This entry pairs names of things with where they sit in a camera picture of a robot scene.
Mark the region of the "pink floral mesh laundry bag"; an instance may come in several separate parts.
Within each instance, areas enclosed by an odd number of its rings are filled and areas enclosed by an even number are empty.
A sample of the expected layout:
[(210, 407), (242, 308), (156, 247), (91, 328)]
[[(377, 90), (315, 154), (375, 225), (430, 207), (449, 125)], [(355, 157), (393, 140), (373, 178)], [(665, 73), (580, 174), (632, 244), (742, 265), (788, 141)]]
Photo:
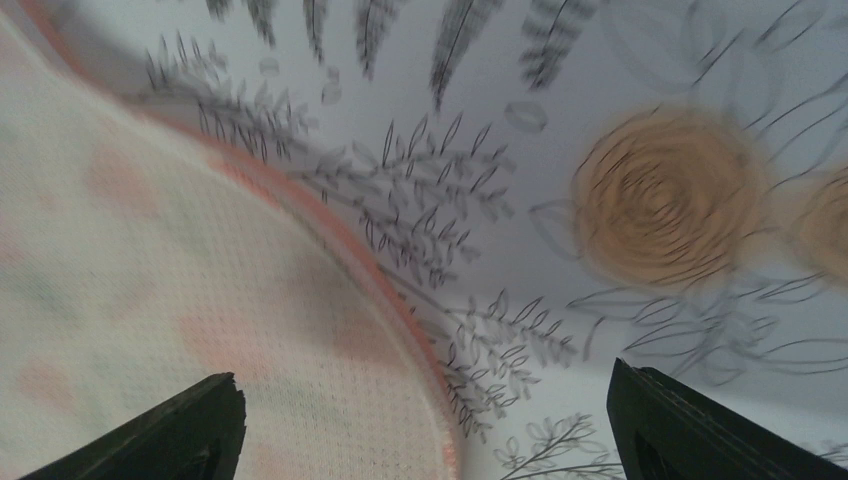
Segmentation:
[(218, 373), (238, 479), (456, 479), (424, 332), (320, 202), (92, 83), (1, 5), (1, 475), (19, 479)]

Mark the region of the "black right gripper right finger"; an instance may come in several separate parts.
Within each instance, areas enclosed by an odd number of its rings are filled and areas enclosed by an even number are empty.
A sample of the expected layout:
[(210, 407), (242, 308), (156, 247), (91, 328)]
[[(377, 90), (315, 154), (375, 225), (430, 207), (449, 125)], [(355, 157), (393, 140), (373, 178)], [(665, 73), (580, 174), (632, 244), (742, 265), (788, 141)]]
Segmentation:
[(844, 479), (809, 452), (652, 367), (616, 359), (606, 411), (629, 479)]

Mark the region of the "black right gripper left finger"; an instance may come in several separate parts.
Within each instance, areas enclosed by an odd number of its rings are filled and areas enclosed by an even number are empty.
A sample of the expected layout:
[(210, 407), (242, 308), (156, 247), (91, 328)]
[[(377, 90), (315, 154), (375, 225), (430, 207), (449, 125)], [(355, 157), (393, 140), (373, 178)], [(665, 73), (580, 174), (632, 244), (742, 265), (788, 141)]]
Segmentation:
[(231, 480), (245, 434), (244, 392), (217, 373), (25, 477)]

